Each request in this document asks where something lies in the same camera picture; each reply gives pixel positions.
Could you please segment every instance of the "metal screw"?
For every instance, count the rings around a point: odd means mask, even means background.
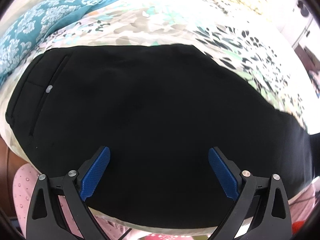
[[[249,171],[242,171],[242,175],[245,177],[250,177],[250,172]]]
[[[77,172],[76,172],[75,170],[69,171],[69,173],[68,173],[68,175],[69,175],[70,177],[73,177],[73,176],[75,176],[76,174],[77,174]]]
[[[49,85],[49,86],[47,87],[47,89],[45,90],[45,92],[46,92],[46,93],[49,93],[49,92],[51,91],[51,89],[52,89],[52,85]]]
[[[275,179],[275,180],[279,180],[280,179],[280,176],[278,174],[273,174],[272,177]]]
[[[45,179],[45,174],[41,174],[40,176],[39,176],[39,180],[44,180]]]

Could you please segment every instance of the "black pants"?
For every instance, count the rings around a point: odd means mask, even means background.
[[[208,163],[213,146],[255,176],[279,174],[289,198],[313,175],[295,118],[193,46],[51,49],[23,74],[6,119],[51,177],[108,146],[110,164],[86,202],[144,226],[220,223],[232,201]]]

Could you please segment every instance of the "textured blue pad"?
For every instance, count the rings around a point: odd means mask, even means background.
[[[81,181],[81,191],[79,195],[82,201],[85,201],[87,197],[92,196],[109,162],[110,149],[104,147]]]
[[[222,186],[224,193],[227,197],[232,198],[234,201],[239,196],[238,182],[228,169],[227,165],[220,158],[215,149],[211,148],[208,153],[209,163],[216,174],[220,185]]]

